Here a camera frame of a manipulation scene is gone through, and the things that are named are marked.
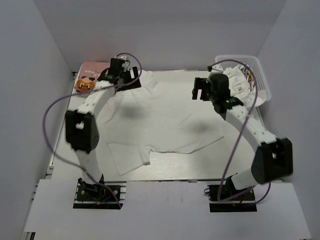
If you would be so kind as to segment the white t shirt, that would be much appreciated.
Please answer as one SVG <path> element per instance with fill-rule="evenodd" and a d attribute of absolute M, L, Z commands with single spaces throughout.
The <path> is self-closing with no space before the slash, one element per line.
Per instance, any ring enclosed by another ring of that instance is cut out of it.
<path fill-rule="evenodd" d="M 150 153 L 191 154 L 220 142 L 232 126 L 209 101 L 194 100 L 204 71 L 144 71 L 141 87 L 116 93 L 98 116 L 119 175 L 150 164 Z"/>

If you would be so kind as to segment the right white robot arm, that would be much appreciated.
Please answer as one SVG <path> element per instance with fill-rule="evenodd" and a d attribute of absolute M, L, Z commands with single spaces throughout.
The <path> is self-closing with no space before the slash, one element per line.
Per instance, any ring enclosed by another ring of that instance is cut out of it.
<path fill-rule="evenodd" d="M 194 80 L 192 99 L 212 102 L 213 108 L 226 122 L 239 131 L 254 150 L 248 169 L 223 179 L 219 192 L 236 200 L 244 191 L 293 174 L 293 145 L 288 138 L 278 138 L 250 116 L 244 103 L 231 95 L 229 79 L 225 74 L 212 74 Z"/>

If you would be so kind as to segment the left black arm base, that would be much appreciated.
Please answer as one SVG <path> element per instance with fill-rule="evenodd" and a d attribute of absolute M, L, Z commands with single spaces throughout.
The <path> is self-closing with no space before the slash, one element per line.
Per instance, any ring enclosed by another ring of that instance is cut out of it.
<path fill-rule="evenodd" d="M 124 182 L 108 183 L 107 186 L 116 196 L 119 204 L 123 206 L 126 197 Z M 78 183 L 73 201 L 74 209 L 89 210 L 120 210 L 113 194 L 106 188 L 98 187 L 98 191 L 92 191 Z"/>

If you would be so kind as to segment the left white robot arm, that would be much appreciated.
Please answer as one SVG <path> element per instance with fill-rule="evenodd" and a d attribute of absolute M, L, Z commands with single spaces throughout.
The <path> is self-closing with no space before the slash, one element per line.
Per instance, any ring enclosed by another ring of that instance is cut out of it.
<path fill-rule="evenodd" d="M 76 96 L 84 101 L 74 110 L 65 113 L 65 139 L 75 152 L 83 171 L 82 181 L 89 184 L 88 193 L 99 200 L 105 196 L 103 174 L 99 168 L 96 147 L 100 134 L 96 119 L 102 108 L 117 92 L 141 87 L 142 66 L 129 68 L 128 53 L 120 53 L 110 60 L 109 66 L 101 71 L 95 85 L 86 90 L 75 90 Z"/>

